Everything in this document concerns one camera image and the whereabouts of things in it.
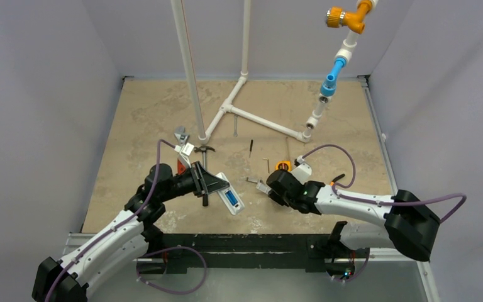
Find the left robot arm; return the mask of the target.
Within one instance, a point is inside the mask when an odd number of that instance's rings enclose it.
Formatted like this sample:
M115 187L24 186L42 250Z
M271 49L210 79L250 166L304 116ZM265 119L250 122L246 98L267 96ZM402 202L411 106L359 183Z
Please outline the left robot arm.
M59 260L47 257L36 273L35 301L87 301L94 286L126 262L139 257L159 256L167 262L172 248L154 225L166 212L164 203L189 193L197 197L223 193L230 183L222 173L213 175L200 162L181 174L167 164L150 169L124 209L84 245Z

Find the white battery cover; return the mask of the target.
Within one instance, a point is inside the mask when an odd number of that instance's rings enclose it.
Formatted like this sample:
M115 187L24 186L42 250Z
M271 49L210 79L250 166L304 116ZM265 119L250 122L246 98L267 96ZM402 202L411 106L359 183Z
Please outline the white battery cover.
M271 188L268 187L268 185L266 185L263 180L258 180L256 188L265 194L268 194L271 191Z

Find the white remote control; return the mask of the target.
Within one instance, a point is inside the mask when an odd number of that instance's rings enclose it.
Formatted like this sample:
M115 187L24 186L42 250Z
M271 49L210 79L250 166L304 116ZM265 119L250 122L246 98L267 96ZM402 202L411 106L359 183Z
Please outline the white remote control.
M239 197L224 173L219 172L216 174L216 177L222 179L223 181L226 181L229 184L227 188L220 189L217 192L218 196L221 198L221 200L224 202L225 206L228 208L229 212L233 216L238 215L245 209L245 205L241 197Z

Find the blue battery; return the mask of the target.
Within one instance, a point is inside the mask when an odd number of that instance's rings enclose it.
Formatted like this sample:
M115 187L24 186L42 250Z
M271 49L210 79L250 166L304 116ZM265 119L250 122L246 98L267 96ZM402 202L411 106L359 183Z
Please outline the blue battery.
M238 198L236 197L236 195L232 191L228 191L226 193L226 195L227 195L232 207L237 208L238 205L239 205L239 201L238 201Z
M235 206L237 204L237 200L231 191L225 192L225 195L232 206Z

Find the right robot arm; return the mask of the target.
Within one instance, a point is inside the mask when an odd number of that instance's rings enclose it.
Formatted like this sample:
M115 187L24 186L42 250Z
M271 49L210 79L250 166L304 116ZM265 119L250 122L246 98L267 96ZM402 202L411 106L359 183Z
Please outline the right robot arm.
M395 195L368 195L333 189L318 181L301 183L291 172L276 170L267 178L269 198L302 214L340 215L364 221L345 223L328 239L330 252L392 248L410 259L428 262L440 218L407 190Z

